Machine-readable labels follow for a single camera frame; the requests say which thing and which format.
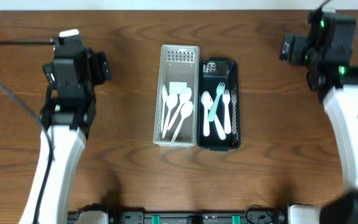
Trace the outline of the white spoon bottom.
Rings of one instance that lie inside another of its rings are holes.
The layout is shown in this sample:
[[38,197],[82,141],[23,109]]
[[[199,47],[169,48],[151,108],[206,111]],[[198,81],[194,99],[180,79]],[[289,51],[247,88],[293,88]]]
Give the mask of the white spoon bottom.
[[165,84],[162,86],[162,114],[161,114],[161,131],[163,131],[164,118],[165,118],[165,103],[168,98],[168,91]]

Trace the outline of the mint green plastic fork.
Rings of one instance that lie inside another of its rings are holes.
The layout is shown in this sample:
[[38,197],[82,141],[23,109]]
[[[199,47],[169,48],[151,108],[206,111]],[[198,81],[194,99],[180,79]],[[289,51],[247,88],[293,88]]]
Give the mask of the mint green plastic fork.
[[219,103],[219,99],[221,97],[221,95],[224,93],[225,91],[225,86],[226,84],[224,82],[220,82],[216,88],[216,97],[213,101],[213,105],[209,111],[209,115],[208,115],[208,121],[212,122],[214,121],[214,117],[216,115],[216,111],[218,108],[218,103]]

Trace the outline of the white spoon top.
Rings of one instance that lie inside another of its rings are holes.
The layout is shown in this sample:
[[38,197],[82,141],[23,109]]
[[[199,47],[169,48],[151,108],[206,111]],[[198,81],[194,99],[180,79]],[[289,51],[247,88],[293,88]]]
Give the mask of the white spoon top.
[[180,114],[181,114],[181,120],[173,134],[173,137],[171,139],[171,142],[175,142],[176,139],[177,139],[177,136],[178,136],[178,133],[181,129],[181,126],[185,120],[185,118],[189,117],[193,112],[193,103],[191,101],[188,101],[186,102],[182,107],[181,107],[181,110],[180,110]]

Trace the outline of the white short plastic spoon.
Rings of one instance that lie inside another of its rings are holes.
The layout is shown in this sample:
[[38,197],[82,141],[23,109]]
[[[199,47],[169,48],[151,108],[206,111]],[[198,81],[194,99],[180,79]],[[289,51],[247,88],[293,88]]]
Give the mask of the white short plastic spoon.
[[208,91],[204,91],[201,95],[201,103],[204,106],[204,118],[203,118],[203,135],[208,137],[210,135],[209,121],[208,121],[208,110],[211,106],[211,96]]

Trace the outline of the white plastic fork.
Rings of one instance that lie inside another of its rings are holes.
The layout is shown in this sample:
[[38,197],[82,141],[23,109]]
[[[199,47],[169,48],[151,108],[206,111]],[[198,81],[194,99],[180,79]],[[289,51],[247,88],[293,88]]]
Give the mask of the white plastic fork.
[[[212,106],[213,106],[213,101],[212,101],[212,98],[211,98],[209,93],[208,93],[207,99],[208,99],[208,109],[210,110],[212,108]],[[223,127],[222,127],[217,115],[215,115],[214,122],[215,122],[216,130],[217,130],[217,133],[218,133],[218,136],[219,136],[220,140],[225,140],[226,139],[226,133],[224,132]]]

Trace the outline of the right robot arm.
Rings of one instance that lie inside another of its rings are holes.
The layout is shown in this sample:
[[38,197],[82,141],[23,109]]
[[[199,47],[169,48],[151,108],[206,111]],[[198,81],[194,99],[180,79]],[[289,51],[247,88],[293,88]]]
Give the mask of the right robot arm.
[[349,63],[351,43],[348,34],[322,43],[315,34],[284,36],[280,60],[307,67],[309,88],[333,127],[344,187],[344,194],[326,205],[290,205],[288,223],[358,223],[358,66]]

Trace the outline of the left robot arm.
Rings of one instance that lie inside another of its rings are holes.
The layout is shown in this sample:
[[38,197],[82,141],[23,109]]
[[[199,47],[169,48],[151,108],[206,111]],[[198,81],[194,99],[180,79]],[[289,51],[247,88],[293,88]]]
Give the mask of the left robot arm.
[[56,55],[44,65],[48,80],[40,156],[21,223],[66,223],[80,157],[96,116],[95,86],[111,79],[104,52]]

